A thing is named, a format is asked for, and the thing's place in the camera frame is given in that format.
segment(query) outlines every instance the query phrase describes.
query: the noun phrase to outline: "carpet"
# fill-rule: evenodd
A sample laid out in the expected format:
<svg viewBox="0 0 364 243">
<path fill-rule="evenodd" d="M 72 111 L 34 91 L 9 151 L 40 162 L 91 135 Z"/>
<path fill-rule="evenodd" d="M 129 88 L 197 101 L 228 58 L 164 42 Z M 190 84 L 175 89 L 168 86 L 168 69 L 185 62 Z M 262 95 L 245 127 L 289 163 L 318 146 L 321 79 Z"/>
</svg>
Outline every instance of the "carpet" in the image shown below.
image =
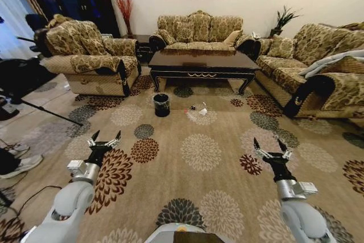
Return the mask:
<svg viewBox="0 0 364 243">
<path fill-rule="evenodd" d="M 255 137 L 262 149 L 280 151 L 276 136 L 293 150 L 288 164 L 293 175 L 318 188 L 308 201 L 337 241 L 362 242 L 364 143 L 347 121 L 289 119 L 256 82 L 241 96 L 236 81 L 184 80 L 168 81 L 164 93 L 171 114 L 159 118 L 145 67 L 125 99 L 77 96 L 64 90 L 63 75 L 52 83 L 28 99 L 84 126 L 38 110 L 2 123 L 0 138 L 29 144 L 26 155 L 44 155 L 6 195 L 19 209 L 44 186 L 67 185 L 68 162 L 90 153 L 86 139 L 100 130 L 98 139 L 110 140 L 121 130 L 121 143 L 104 159 L 78 242 L 143 242 L 170 222 L 196 225 L 235 242 L 294 242 L 279 216 L 273 173 L 253 150 Z M 203 102 L 206 116 L 198 114 Z M 0 187 L 22 176 L 1 180 Z M 40 224 L 57 191 L 46 189 L 27 203 L 22 222 L 7 235 Z M 3 230 L 14 213 L 0 207 L 0 214 Z"/>
</svg>

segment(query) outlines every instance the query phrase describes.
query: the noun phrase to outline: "coffee table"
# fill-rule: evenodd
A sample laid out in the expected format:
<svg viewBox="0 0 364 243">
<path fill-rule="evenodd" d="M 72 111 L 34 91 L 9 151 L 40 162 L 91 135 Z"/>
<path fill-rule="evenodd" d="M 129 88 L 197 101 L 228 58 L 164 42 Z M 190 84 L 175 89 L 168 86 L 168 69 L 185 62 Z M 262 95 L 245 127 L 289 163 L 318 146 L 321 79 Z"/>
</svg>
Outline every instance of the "coffee table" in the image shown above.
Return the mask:
<svg viewBox="0 0 364 243">
<path fill-rule="evenodd" d="M 148 65 L 150 76 L 159 91 L 158 78 L 240 79 L 239 94 L 255 79 L 260 68 L 244 53 L 230 55 L 180 54 L 158 51 Z"/>
</svg>

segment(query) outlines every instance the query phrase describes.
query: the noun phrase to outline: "white sneaker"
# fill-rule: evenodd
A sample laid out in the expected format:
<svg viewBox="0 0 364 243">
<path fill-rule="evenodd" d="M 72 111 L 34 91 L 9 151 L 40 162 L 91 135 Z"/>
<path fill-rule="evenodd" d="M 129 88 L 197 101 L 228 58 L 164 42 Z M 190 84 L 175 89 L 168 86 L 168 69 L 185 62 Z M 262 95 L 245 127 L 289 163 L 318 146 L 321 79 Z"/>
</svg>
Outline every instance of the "white sneaker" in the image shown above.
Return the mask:
<svg viewBox="0 0 364 243">
<path fill-rule="evenodd" d="M 29 146 L 24 143 L 16 143 L 14 145 L 8 145 L 4 149 L 12 153 L 17 159 L 29 151 Z"/>
<path fill-rule="evenodd" d="M 10 179 L 17 175 L 19 175 L 22 172 L 28 171 L 30 169 L 33 169 L 36 167 L 41 161 L 43 160 L 43 157 L 41 155 L 31 156 L 29 158 L 22 159 L 19 163 L 19 166 L 17 169 L 15 169 L 13 172 L 0 175 L 1 179 Z"/>
</svg>

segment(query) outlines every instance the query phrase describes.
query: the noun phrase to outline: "patterned sofa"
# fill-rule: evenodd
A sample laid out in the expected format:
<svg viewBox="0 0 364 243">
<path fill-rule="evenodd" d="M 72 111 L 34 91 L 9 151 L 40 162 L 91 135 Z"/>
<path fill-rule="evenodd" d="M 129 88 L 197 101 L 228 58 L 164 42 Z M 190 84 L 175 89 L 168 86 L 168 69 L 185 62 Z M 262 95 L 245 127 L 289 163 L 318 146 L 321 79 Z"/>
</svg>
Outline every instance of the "patterned sofa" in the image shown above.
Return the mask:
<svg viewBox="0 0 364 243">
<path fill-rule="evenodd" d="M 176 27 L 178 22 L 192 22 L 193 28 L 183 30 L 191 34 L 190 42 L 178 42 Z M 225 54 L 239 50 L 256 60 L 260 50 L 256 45 L 259 46 L 260 43 L 256 43 L 250 35 L 241 33 L 233 47 L 223 43 L 232 31 L 242 30 L 242 26 L 243 18 L 241 17 L 213 17 L 201 10 L 188 16 L 161 15 L 158 18 L 158 30 L 150 36 L 149 41 L 154 51 Z M 167 30 L 173 37 L 172 44 L 163 39 L 161 30 Z"/>
<path fill-rule="evenodd" d="M 306 24 L 294 37 L 293 58 L 268 56 L 272 39 L 259 39 L 257 80 L 289 117 L 364 117 L 364 74 L 348 65 L 308 79 L 299 73 L 326 56 L 364 46 L 364 31 Z M 350 56 L 345 57 L 350 64 Z"/>
<path fill-rule="evenodd" d="M 44 59 L 53 73 L 63 73 L 76 94 L 128 96 L 140 75 L 133 39 L 102 38 L 90 21 L 66 21 L 47 31 L 53 56 Z"/>
</svg>

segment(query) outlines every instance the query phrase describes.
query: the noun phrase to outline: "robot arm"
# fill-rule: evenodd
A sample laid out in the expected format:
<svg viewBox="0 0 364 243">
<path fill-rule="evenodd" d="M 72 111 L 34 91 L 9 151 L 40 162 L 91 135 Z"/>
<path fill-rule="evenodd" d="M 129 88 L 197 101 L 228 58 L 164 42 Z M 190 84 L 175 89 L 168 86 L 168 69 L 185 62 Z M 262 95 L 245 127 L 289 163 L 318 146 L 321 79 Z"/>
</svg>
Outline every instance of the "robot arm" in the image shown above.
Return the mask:
<svg viewBox="0 0 364 243">
<path fill-rule="evenodd" d="M 116 147 L 121 139 L 119 131 L 116 138 L 110 142 L 95 142 L 99 132 L 87 140 L 92 150 L 88 160 L 72 160 L 67 166 L 73 174 L 72 183 L 57 193 L 53 206 L 43 222 L 31 229 L 21 243 L 76 242 L 80 222 L 94 197 L 93 186 L 104 155 Z"/>
<path fill-rule="evenodd" d="M 298 243 L 312 243 L 314 239 L 318 238 L 321 239 L 321 242 L 336 243 L 323 216 L 311 205 L 302 201 L 308 195 L 317 193 L 315 185 L 308 182 L 297 182 L 286 166 L 292 152 L 280 139 L 278 139 L 278 144 L 282 153 L 265 152 L 254 138 L 256 155 L 269 163 L 273 169 L 284 222 Z"/>
</svg>

